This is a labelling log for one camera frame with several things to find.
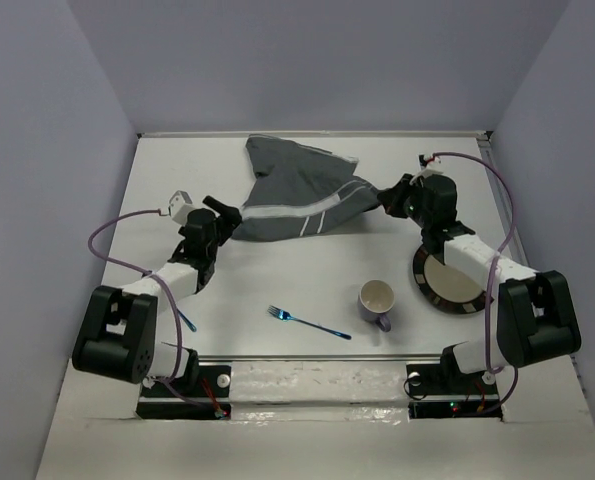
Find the grey striped placemat cloth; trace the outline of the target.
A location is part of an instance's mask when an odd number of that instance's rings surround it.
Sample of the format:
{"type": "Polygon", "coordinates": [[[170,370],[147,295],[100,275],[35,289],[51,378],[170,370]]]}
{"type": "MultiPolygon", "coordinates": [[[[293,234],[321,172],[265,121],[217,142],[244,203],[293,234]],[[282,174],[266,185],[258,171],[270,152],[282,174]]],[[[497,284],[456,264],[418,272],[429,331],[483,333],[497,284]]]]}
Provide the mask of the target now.
{"type": "Polygon", "coordinates": [[[262,134],[245,145],[255,177],[233,238],[275,242],[325,234],[379,207],[358,160],[262,134]]]}

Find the purple ceramic mug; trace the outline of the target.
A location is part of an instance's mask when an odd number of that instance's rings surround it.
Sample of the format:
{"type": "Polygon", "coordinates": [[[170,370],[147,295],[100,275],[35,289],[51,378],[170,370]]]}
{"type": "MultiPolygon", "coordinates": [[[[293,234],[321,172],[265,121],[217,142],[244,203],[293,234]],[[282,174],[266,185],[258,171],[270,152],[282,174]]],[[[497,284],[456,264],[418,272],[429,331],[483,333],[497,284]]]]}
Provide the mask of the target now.
{"type": "Polygon", "coordinates": [[[391,286],[381,280],[366,282],[359,291],[357,306],[360,317],[378,327],[382,332],[391,331],[388,317],[395,304],[395,294],[391,286]]]}

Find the dark rimmed cream plate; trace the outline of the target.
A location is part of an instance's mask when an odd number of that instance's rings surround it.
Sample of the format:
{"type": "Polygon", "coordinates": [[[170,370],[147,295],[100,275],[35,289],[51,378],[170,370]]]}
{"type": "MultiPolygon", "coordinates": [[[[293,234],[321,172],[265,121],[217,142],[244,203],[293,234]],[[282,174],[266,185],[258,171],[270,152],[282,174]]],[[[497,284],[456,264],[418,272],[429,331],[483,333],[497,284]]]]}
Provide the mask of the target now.
{"type": "Polygon", "coordinates": [[[460,271],[442,264],[420,245],[412,259],[412,278],[436,310],[448,315],[474,315],[485,310],[486,292],[460,271]]]}

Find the blue metal spoon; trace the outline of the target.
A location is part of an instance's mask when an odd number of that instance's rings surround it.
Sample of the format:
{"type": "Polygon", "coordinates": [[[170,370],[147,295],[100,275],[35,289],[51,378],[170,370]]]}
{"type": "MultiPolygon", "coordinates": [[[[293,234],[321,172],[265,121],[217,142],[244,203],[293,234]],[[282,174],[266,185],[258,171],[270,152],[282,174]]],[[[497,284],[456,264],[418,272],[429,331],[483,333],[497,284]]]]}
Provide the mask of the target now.
{"type": "Polygon", "coordinates": [[[197,332],[196,325],[181,311],[177,310],[178,316],[183,321],[183,323],[192,331],[197,332]]]}

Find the blue metal fork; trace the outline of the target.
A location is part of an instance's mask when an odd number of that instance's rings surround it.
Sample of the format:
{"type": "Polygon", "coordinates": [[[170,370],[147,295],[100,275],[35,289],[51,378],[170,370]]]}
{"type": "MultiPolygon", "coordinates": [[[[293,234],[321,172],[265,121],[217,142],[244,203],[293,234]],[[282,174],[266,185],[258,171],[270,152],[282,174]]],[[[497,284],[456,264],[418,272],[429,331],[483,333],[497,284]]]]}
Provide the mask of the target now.
{"type": "Polygon", "coordinates": [[[312,323],[312,322],[309,322],[309,321],[300,319],[298,317],[295,317],[295,316],[291,315],[288,311],[286,311],[284,309],[281,309],[279,307],[273,306],[273,305],[270,305],[268,307],[267,313],[269,315],[271,315],[273,318],[276,318],[276,319],[281,320],[283,322],[297,322],[299,324],[302,324],[302,325],[305,325],[305,326],[308,326],[308,327],[317,329],[319,331],[322,331],[322,332],[331,334],[331,335],[333,335],[333,336],[335,336],[337,338],[341,338],[343,340],[349,341],[349,340],[352,339],[352,336],[349,335],[349,334],[346,334],[344,332],[333,330],[333,329],[327,328],[325,326],[321,326],[321,325],[318,325],[318,324],[315,324],[315,323],[312,323]]]}

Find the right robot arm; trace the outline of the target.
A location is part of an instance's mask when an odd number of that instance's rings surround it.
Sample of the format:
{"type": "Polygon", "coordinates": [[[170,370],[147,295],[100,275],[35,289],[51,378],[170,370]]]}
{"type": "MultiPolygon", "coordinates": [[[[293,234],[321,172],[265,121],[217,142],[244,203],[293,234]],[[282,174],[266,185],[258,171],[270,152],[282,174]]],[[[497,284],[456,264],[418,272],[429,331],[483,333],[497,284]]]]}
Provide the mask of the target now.
{"type": "Polygon", "coordinates": [[[566,278],[515,262],[459,221],[452,179],[406,174],[377,198],[388,215],[420,227],[428,255],[484,292],[483,336],[442,351],[437,379],[445,390],[459,392],[487,370],[519,369],[580,350],[582,337],[566,278]]]}

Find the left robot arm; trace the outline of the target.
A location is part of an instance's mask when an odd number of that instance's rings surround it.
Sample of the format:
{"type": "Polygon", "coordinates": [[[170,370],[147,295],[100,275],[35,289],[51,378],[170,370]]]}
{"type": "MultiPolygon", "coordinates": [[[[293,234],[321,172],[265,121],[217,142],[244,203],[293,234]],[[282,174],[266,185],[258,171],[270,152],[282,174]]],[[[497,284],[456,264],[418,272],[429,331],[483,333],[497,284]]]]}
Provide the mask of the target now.
{"type": "Polygon", "coordinates": [[[96,229],[88,249],[96,257],[137,272],[141,278],[122,287],[100,285],[90,296],[71,354],[73,368],[131,384],[145,380],[162,384],[178,395],[192,392],[198,383],[198,360],[183,348],[182,315],[177,302],[201,292],[215,272],[218,250],[242,222],[240,211],[211,196],[201,207],[183,191],[169,200],[166,211],[130,212],[96,229]],[[179,225],[181,240],[171,257],[151,271],[102,254],[95,238],[121,220],[157,215],[179,225]],[[176,330],[172,363],[156,368],[162,355],[156,348],[158,317],[171,312],[176,330]]]}

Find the white front mounting board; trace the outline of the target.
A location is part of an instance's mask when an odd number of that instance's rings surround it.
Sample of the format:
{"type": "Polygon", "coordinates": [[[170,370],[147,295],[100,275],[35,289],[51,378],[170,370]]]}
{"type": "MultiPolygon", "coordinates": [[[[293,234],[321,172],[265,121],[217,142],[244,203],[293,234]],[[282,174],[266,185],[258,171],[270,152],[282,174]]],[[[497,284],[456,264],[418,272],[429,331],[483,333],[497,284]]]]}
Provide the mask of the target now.
{"type": "Polygon", "coordinates": [[[589,417],[193,422],[55,418],[41,479],[595,479],[589,417]]]}

